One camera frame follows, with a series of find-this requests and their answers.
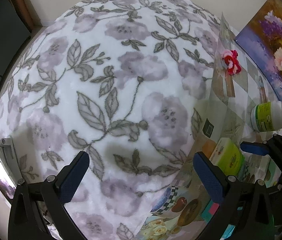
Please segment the white green pill bottle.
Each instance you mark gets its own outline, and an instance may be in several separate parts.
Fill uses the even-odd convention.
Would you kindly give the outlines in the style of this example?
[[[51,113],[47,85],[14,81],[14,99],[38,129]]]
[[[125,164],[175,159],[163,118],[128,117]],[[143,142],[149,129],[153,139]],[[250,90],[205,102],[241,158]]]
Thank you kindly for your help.
[[[256,105],[251,111],[251,124],[258,132],[272,132],[282,129],[282,101]]]

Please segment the patterned checkered tablecloth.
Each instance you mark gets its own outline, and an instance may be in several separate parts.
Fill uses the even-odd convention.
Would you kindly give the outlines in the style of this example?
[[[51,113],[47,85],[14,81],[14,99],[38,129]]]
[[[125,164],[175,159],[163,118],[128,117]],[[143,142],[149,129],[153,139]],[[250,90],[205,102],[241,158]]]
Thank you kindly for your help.
[[[146,219],[137,239],[198,239],[219,205],[194,170],[195,152],[203,152],[226,175],[266,186],[276,185],[280,175],[269,156],[240,150],[243,141],[262,142],[271,132],[258,132],[251,123],[255,106],[277,101],[277,96],[260,69],[236,44],[234,33],[222,18],[215,52],[214,72],[205,113],[191,117],[196,136],[192,153],[172,185]]]

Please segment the smartphone on stand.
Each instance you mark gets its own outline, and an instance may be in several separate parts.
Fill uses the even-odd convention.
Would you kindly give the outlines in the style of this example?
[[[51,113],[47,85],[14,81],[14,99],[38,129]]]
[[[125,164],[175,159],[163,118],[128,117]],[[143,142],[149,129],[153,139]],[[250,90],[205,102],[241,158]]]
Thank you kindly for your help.
[[[0,192],[11,203],[18,181],[22,179],[11,138],[0,139]]]

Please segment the red ribbon flower clip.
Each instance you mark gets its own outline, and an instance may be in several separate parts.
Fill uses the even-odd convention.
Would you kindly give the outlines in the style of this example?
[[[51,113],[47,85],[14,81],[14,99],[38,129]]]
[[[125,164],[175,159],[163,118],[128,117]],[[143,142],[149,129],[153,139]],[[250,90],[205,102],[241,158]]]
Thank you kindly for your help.
[[[242,71],[242,67],[238,61],[238,52],[236,50],[224,50],[222,53],[222,59],[226,64],[227,73],[230,76],[239,74]]]

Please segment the grey floral blanket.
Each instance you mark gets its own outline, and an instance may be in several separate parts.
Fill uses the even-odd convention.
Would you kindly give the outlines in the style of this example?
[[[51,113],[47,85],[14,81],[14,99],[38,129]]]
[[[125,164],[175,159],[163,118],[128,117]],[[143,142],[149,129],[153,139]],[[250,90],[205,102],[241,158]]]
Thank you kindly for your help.
[[[177,175],[202,124],[220,20],[190,0],[81,0],[21,58],[0,99],[0,139],[24,179],[83,150],[68,213],[88,239],[185,239]]]

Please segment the floral oil painting canvas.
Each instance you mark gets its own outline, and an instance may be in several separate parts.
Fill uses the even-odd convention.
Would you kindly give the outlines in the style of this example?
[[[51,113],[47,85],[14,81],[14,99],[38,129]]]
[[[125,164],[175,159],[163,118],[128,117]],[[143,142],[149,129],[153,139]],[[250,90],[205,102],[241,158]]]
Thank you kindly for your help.
[[[267,0],[235,40],[282,100],[282,0]]]

